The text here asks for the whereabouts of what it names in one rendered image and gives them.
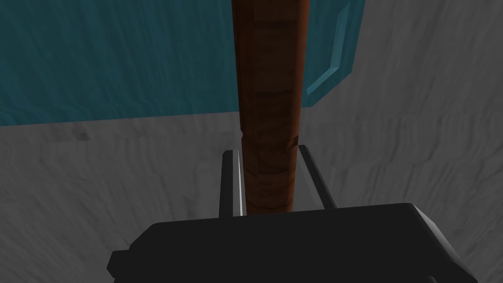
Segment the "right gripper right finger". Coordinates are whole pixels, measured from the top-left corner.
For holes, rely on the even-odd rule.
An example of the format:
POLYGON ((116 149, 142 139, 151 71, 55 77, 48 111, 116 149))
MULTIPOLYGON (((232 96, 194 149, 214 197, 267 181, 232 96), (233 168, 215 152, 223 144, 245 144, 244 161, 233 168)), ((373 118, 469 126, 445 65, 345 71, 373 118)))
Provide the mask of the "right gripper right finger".
POLYGON ((306 145, 298 146, 295 181, 295 210, 337 208, 315 160, 306 145))

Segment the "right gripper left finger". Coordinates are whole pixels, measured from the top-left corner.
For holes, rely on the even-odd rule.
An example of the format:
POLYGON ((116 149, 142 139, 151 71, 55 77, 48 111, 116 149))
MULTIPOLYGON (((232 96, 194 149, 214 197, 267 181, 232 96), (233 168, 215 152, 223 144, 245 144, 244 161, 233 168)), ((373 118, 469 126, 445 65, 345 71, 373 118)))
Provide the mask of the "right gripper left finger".
POLYGON ((219 218, 245 216, 246 198, 242 158, 237 149, 222 155, 219 218))

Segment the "brown wooden bar handle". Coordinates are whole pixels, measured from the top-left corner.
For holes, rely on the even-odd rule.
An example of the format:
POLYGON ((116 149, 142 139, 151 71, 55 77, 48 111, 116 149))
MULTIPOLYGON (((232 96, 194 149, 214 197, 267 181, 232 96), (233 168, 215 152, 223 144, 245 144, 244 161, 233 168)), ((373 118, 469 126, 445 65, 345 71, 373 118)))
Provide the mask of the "brown wooden bar handle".
POLYGON ((293 209, 309 0, 232 0, 247 215, 293 209))

